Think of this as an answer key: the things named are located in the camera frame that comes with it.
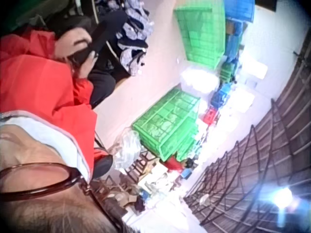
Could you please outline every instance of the clothing pile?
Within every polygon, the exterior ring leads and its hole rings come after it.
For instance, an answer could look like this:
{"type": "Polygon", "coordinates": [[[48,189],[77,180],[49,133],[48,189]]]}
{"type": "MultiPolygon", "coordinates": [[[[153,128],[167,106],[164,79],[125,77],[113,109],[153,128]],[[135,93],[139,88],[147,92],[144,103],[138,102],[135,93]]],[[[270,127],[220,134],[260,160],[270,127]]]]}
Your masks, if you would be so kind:
{"type": "Polygon", "coordinates": [[[140,67],[145,65],[146,39],[153,32],[154,25],[149,20],[149,12],[143,8],[144,3],[140,0],[96,0],[95,4],[99,21],[111,11],[123,9],[127,13],[128,21],[116,34],[116,40],[121,49],[120,63],[132,76],[137,75],[140,67]]]}

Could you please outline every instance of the red jacket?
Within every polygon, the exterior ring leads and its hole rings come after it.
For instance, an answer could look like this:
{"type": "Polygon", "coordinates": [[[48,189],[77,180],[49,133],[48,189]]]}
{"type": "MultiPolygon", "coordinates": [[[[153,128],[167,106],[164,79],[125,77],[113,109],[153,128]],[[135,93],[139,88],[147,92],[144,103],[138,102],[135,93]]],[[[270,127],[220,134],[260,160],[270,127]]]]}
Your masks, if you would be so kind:
{"type": "Polygon", "coordinates": [[[177,161],[174,155],[171,156],[167,161],[163,162],[163,165],[170,171],[178,171],[179,173],[181,173],[184,169],[181,165],[181,162],[177,161]]]}
{"type": "Polygon", "coordinates": [[[52,60],[54,34],[32,31],[1,39],[0,112],[35,118],[67,135],[94,166],[96,114],[89,105],[93,85],[73,79],[70,67],[52,60]]]}

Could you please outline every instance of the hand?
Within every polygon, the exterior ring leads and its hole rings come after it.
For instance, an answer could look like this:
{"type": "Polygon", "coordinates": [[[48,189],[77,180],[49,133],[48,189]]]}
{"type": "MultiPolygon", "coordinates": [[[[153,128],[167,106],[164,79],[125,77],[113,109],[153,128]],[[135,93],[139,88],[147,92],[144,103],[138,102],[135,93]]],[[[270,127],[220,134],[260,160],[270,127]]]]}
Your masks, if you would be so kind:
{"type": "Polygon", "coordinates": [[[63,34],[55,43],[54,56],[64,59],[80,51],[92,42],[91,36],[83,28],[74,28],[63,34]]]}
{"type": "Polygon", "coordinates": [[[81,65],[80,69],[77,71],[76,77],[78,79],[84,79],[88,77],[88,74],[93,69],[98,58],[98,54],[92,51],[87,57],[86,61],[81,65]]]}

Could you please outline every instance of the plastic bag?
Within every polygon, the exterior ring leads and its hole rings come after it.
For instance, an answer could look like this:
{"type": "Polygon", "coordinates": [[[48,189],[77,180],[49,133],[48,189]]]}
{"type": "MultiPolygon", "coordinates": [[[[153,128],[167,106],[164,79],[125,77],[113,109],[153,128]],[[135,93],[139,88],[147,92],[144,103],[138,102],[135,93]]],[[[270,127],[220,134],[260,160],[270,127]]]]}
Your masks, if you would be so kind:
{"type": "Polygon", "coordinates": [[[113,155],[114,168],[117,170],[129,168],[139,158],[140,150],[138,132],[126,128],[109,149],[109,153],[113,155]]]}

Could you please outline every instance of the eyeglass frame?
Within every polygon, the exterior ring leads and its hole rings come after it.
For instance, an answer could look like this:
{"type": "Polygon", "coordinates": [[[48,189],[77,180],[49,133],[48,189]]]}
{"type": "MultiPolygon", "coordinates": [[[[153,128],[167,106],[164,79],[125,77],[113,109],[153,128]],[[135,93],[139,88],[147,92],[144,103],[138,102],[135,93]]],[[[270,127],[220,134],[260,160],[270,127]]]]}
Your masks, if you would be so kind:
{"type": "Polygon", "coordinates": [[[8,167],[2,171],[0,171],[0,180],[8,175],[9,173],[13,172],[14,170],[21,168],[23,166],[58,166],[65,169],[69,176],[65,180],[51,184],[42,188],[32,189],[32,190],[25,190],[25,191],[18,191],[18,192],[8,192],[8,193],[1,193],[0,192],[0,201],[2,202],[9,202],[9,201],[18,201],[18,200],[30,200],[34,198],[39,198],[43,196],[47,196],[50,194],[58,193],[73,187],[75,184],[79,184],[79,187],[82,189],[83,193],[86,196],[91,196],[93,201],[99,207],[101,212],[105,215],[106,218],[110,221],[110,223],[119,231],[122,230],[122,225],[118,225],[116,221],[118,221],[115,217],[109,215],[109,213],[104,209],[101,202],[97,199],[94,191],[92,190],[91,186],[86,182],[84,177],[82,176],[81,172],[75,167],[69,167],[64,164],[60,163],[28,163],[28,164],[21,164],[12,167],[8,167]]]}

